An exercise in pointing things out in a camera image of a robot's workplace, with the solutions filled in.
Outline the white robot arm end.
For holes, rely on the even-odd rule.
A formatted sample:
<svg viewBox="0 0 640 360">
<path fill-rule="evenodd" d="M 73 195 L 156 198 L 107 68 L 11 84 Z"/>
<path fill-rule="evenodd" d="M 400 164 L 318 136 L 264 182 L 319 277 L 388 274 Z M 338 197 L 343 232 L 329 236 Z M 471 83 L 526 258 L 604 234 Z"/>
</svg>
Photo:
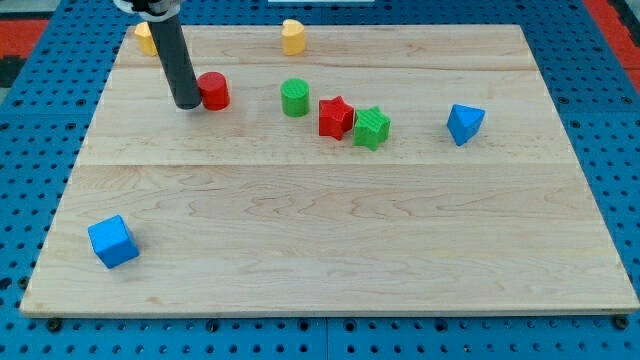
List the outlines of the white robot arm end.
<svg viewBox="0 0 640 360">
<path fill-rule="evenodd" d="M 183 0 L 113 0 L 113 4 L 128 14 L 138 14 L 147 21 L 162 21 L 179 13 Z"/>
</svg>

